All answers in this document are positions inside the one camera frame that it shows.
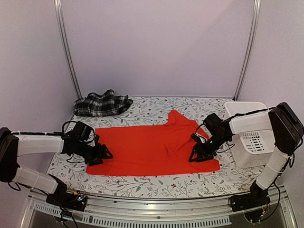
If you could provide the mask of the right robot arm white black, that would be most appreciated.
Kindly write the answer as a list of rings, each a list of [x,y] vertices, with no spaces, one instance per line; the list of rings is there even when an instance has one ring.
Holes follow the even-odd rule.
[[[284,171],[294,152],[303,144],[304,126],[286,103],[266,107],[260,102],[225,103],[226,119],[209,114],[202,125],[210,132],[206,140],[197,132],[189,162],[213,159],[228,142],[229,150],[240,168],[264,166],[246,195],[249,207],[263,201],[268,188]]]

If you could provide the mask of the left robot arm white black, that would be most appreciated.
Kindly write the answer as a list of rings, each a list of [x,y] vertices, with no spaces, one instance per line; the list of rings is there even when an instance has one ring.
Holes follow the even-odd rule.
[[[99,136],[94,129],[83,122],[74,122],[71,131],[53,133],[13,132],[7,127],[0,130],[0,181],[17,183],[32,189],[51,194],[60,206],[67,206],[71,197],[63,189],[65,184],[55,177],[36,170],[21,167],[18,157],[41,154],[59,153],[68,156],[78,155],[88,166],[103,163],[113,155],[104,144],[98,142]]]

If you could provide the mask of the black white plaid skirt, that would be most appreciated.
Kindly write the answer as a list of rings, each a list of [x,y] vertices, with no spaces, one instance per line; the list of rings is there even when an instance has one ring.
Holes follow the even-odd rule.
[[[87,97],[78,99],[73,104],[73,114],[82,117],[107,117],[120,115],[127,111],[133,104],[128,95],[115,95],[114,90],[109,89],[99,95],[91,92]]]

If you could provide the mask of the red garment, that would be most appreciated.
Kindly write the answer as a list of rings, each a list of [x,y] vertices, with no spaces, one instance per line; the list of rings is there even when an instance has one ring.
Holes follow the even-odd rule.
[[[99,142],[113,158],[87,166],[86,173],[105,176],[161,176],[215,172],[219,161],[189,162],[195,141],[191,134],[198,124],[172,110],[163,125],[96,129]]]

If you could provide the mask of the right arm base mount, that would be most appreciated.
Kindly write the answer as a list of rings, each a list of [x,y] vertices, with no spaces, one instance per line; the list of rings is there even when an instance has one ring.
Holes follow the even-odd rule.
[[[247,194],[233,195],[228,199],[228,205],[233,212],[252,209],[270,203],[268,191],[251,190]]]

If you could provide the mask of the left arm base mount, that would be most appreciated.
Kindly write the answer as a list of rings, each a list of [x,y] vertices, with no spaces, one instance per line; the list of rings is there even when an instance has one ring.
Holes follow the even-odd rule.
[[[83,212],[86,208],[87,195],[80,191],[71,193],[66,189],[57,189],[53,194],[48,194],[46,203]]]

